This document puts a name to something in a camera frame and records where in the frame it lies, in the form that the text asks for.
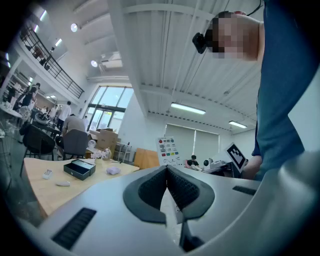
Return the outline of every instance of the small box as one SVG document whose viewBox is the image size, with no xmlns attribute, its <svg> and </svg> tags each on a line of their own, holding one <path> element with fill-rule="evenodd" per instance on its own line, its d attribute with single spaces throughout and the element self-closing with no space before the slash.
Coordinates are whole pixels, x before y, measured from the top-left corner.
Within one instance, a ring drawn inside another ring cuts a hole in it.
<svg viewBox="0 0 320 256">
<path fill-rule="evenodd" d="M 96 165 L 76 159 L 65 164 L 63 170 L 77 179 L 84 181 L 96 171 Z"/>
</svg>

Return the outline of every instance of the floor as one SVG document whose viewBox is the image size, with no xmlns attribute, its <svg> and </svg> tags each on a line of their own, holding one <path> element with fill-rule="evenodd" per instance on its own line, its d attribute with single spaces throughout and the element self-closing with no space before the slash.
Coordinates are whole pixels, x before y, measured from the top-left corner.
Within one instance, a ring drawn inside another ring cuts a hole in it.
<svg viewBox="0 0 320 256">
<path fill-rule="evenodd" d="M 37 199 L 32 191 L 26 174 L 23 172 L 20 177 L 20 169 L 25 153 L 25 146 L 18 143 L 16 139 L 6 138 L 5 143 L 11 143 L 11 155 L 7 155 L 7 161 L 11 158 L 11 169 L 8 169 L 1 154 L 2 146 L 0 145 L 0 187 L 1 192 L 5 193 L 5 198 L 13 215 L 24 219 L 35 227 L 38 227 L 43 221 Z M 44 156 L 43 159 L 51 160 L 51 156 Z M 168 189 L 165 191 L 160 210 L 166 214 L 166 229 L 168 235 L 178 245 L 181 232 L 181 224 L 177 224 L 175 205 Z"/>
</svg>

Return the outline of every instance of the fluorescent light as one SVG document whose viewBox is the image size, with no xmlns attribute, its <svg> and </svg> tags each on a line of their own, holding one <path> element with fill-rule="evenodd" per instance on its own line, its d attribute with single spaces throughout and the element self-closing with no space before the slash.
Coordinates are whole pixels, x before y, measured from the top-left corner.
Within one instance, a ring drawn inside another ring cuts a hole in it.
<svg viewBox="0 0 320 256">
<path fill-rule="evenodd" d="M 230 121 L 229 124 L 233 125 L 233 126 L 238 126 L 240 128 L 247 128 L 245 125 L 238 123 L 238 122 L 235 122 L 235 121 Z"/>
<path fill-rule="evenodd" d="M 71 31 L 72 32 L 77 32 L 77 30 L 78 30 L 78 25 L 75 24 L 75 23 L 71 24 Z"/>
<path fill-rule="evenodd" d="M 41 17 L 40 17 L 40 21 L 42 21 L 42 20 L 44 19 L 44 17 L 45 17 L 45 15 L 46 15 L 46 13 L 47 13 L 47 11 L 46 11 L 46 10 L 44 10 L 44 12 L 42 13 L 42 15 L 41 15 Z"/>
<path fill-rule="evenodd" d="M 181 105 L 181 104 L 177 104 L 177 103 L 171 103 L 171 107 L 176 108 L 176 109 L 180 109 L 180 110 L 186 110 L 186 111 L 190 111 L 190 112 L 194 112 L 200 115 L 204 115 L 206 113 L 206 111 L 201 110 L 201 109 L 197 109 L 191 106 L 186 106 L 186 105 Z"/>
<path fill-rule="evenodd" d="M 62 39 L 60 38 L 58 42 L 55 43 L 55 46 L 58 46 L 61 42 L 62 42 Z"/>
<path fill-rule="evenodd" d="M 98 63 L 94 60 L 91 60 L 91 65 L 95 68 L 98 67 Z"/>
</svg>

